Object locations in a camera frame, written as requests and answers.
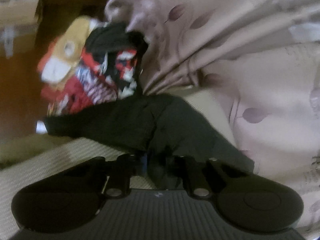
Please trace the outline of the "pink leaf print curtain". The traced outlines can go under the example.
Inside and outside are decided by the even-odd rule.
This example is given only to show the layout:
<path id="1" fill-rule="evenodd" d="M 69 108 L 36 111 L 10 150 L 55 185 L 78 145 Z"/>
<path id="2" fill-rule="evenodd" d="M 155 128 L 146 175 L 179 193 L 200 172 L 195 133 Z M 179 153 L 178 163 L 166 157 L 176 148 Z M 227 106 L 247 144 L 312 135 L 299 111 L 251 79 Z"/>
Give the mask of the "pink leaf print curtain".
<path id="1" fill-rule="evenodd" d="M 146 94 L 212 86 L 255 172 L 303 198 L 298 231 L 319 237 L 319 0 L 108 0 L 149 43 Z"/>

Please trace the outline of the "red yellow printed bag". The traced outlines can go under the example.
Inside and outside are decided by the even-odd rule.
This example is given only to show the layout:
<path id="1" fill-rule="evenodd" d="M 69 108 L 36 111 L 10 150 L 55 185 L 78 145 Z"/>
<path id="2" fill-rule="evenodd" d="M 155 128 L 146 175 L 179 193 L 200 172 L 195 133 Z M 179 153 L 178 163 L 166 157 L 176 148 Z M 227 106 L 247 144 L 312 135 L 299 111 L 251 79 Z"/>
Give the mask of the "red yellow printed bag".
<path id="1" fill-rule="evenodd" d="M 48 101 L 48 116 L 78 113 L 140 91 L 138 71 L 148 44 L 126 24 L 76 18 L 55 39 L 37 70 Z"/>

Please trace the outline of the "black puffer jacket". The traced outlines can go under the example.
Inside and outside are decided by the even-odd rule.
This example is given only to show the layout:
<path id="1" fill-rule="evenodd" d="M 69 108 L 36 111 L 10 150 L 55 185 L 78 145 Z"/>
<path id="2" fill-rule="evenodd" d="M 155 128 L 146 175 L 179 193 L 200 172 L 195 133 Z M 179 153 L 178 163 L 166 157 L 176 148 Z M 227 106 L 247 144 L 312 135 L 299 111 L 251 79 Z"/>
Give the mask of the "black puffer jacket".
<path id="1" fill-rule="evenodd" d="M 175 189 L 180 180 L 174 156 L 204 162 L 215 158 L 251 172 L 254 162 L 237 150 L 207 119 L 178 96 L 130 96 L 75 114 L 48 116 L 47 132 L 87 138 L 146 156 L 147 173 L 159 189 Z"/>

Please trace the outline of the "beige mattress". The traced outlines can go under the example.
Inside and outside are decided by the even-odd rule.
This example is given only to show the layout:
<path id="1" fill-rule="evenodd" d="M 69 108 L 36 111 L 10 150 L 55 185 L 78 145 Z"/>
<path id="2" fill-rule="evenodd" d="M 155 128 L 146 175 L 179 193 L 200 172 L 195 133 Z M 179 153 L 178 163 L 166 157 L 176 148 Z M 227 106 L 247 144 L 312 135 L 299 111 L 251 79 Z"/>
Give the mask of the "beige mattress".
<path id="1" fill-rule="evenodd" d="M 203 114 L 232 145 L 235 139 L 227 117 L 211 88 L 175 88 L 167 93 L 183 98 Z M 115 160 L 123 152 L 89 139 L 71 140 L 35 134 L 1 145 L 1 155 L 20 155 L 19 161 L 1 170 L 1 239 L 10 239 L 18 231 L 11 212 L 11 201 L 23 187 L 55 175 L 94 157 Z"/>

